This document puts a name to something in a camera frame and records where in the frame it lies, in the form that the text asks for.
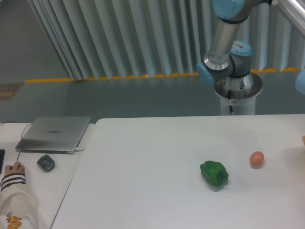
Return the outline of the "person's hand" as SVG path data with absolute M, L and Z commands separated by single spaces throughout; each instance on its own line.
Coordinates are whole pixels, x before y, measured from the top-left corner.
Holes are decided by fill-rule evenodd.
M 25 166 L 20 162 L 15 162 L 13 165 L 6 165 L 4 176 L 23 174 L 25 175 Z

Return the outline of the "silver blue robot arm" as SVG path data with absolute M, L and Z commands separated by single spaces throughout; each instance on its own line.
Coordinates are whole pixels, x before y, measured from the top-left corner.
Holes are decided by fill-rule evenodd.
M 196 66 L 203 82 L 227 99 L 246 99 L 260 93 L 263 83 L 250 72 L 251 46 L 235 40 L 237 32 L 251 10 L 268 4 L 305 33 L 305 2 L 303 0 L 214 0 L 213 10 L 219 18 L 211 46 Z

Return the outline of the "cream sleeved forearm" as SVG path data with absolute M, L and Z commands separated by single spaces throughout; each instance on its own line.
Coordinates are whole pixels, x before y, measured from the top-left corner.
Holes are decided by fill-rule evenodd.
M 22 173 L 4 176 L 0 183 L 0 227 L 37 229 L 38 208 Z

